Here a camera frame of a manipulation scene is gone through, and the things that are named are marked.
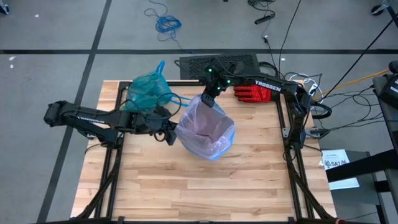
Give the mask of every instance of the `red glove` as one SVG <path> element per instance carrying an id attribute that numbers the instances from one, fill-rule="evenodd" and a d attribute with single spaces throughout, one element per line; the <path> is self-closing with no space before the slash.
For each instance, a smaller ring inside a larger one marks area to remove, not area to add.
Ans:
<path id="1" fill-rule="evenodd" d="M 239 101 L 246 103 L 269 102 L 271 100 L 271 90 L 257 86 L 234 86 L 235 96 Z"/>

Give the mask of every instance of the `teal plastic bag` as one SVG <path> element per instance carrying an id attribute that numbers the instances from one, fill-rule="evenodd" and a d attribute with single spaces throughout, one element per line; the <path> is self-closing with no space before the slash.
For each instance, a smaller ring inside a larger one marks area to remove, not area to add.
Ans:
<path id="1" fill-rule="evenodd" d="M 132 81 L 127 91 L 127 99 L 135 102 L 136 106 L 128 101 L 125 110 L 137 111 L 137 110 L 148 110 L 152 111 L 156 108 L 157 103 L 160 106 L 164 106 L 170 102 L 172 95 L 165 95 L 165 93 L 171 93 L 169 85 L 166 79 L 163 77 L 164 60 L 157 66 L 156 71 L 150 72 L 145 75 L 141 75 Z"/>

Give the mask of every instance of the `table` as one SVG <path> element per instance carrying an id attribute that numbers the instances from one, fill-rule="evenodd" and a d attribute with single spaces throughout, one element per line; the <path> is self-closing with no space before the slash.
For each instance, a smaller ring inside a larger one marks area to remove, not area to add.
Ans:
<path id="1" fill-rule="evenodd" d="M 99 110 L 114 108 L 119 82 L 104 81 Z M 203 91 L 202 86 L 170 88 L 189 98 Z M 149 135 L 124 137 L 113 220 L 124 216 L 125 220 L 286 222 L 287 217 L 295 216 L 275 103 L 241 103 L 234 97 L 232 88 L 216 101 L 236 124 L 234 145 L 217 161 L 194 156 L 178 140 L 168 146 Z M 171 105 L 169 110 L 176 108 L 177 105 Z M 171 120 L 178 122 L 183 111 L 184 108 Z M 312 118 L 308 119 L 307 126 L 313 126 Z M 97 143 L 97 140 L 89 141 L 88 147 Z M 308 139 L 306 144 L 319 147 L 313 139 Z M 86 153 L 72 217 L 83 211 L 98 190 L 105 154 L 106 149 L 99 146 Z M 305 147 L 302 157 L 310 190 L 327 212 L 335 216 L 326 173 L 318 165 L 320 153 Z M 303 217 L 306 217 L 299 188 L 298 192 Z M 106 207 L 104 203 L 101 216 L 105 216 Z"/>

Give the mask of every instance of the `gray floor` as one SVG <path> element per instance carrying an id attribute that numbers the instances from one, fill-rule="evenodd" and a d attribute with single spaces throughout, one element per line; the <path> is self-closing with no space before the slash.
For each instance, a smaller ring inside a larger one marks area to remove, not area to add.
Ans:
<path id="1" fill-rule="evenodd" d="M 8 0 L 11 14 L 0 16 L 0 50 L 90 49 L 105 0 Z M 262 12 L 244 0 L 163 0 L 169 13 L 183 24 L 177 38 L 186 49 L 264 49 L 260 36 L 266 24 L 254 25 Z M 374 17 L 369 10 L 378 0 L 302 0 L 285 49 L 364 49 L 391 19 L 386 13 Z M 277 0 L 277 13 L 265 35 L 279 49 L 297 1 Z M 174 41 L 158 42 L 155 19 L 143 10 L 153 6 L 142 0 L 113 0 L 99 49 L 178 49 Z M 372 49 L 398 49 L 398 28 L 390 26 Z M 166 79 L 179 79 L 173 61 L 184 55 L 97 55 L 82 105 L 97 104 L 103 80 L 131 80 L 166 61 Z M 346 81 L 387 68 L 398 55 L 365 55 Z M 270 62 L 270 55 L 257 55 Z M 286 54 L 282 72 L 323 73 L 321 87 L 330 89 L 358 55 Z M 47 104 L 76 97 L 88 55 L 0 55 L 0 223 L 36 222 L 65 128 L 50 129 L 42 121 Z M 362 90 L 370 80 L 336 92 Z M 334 105 L 341 98 L 330 98 Z M 356 121 L 366 108 L 346 102 L 324 124 L 327 128 Z M 372 114 L 380 108 L 373 107 Z M 66 220 L 83 163 L 87 140 L 73 133 L 48 220 Z M 346 128 L 322 139 L 324 148 L 369 151 L 390 149 L 383 123 Z M 391 223 L 398 220 L 391 197 L 383 196 Z M 375 212 L 374 206 L 348 203 L 336 198 L 339 217 L 351 218 Z M 356 221 L 378 222 L 376 215 Z"/>

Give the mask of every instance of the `clear plastic bag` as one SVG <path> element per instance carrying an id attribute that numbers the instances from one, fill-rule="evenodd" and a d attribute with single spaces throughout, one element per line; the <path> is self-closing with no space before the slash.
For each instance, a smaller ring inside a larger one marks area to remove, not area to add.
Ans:
<path id="1" fill-rule="evenodd" d="M 140 110 L 154 110 L 157 102 L 160 106 L 170 102 L 172 95 L 165 95 L 159 99 L 163 94 L 171 93 L 162 74 L 164 65 L 165 62 L 161 61 L 156 71 L 141 75 L 132 81 L 127 91 L 127 99 L 135 102 Z M 128 101 L 124 110 L 137 111 L 138 108 Z"/>
<path id="2" fill-rule="evenodd" d="M 180 118 L 175 133 L 187 150 L 213 161 L 232 146 L 235 124 L 220 106 L 215 103 L 209 108 L 197 95 Z"/>

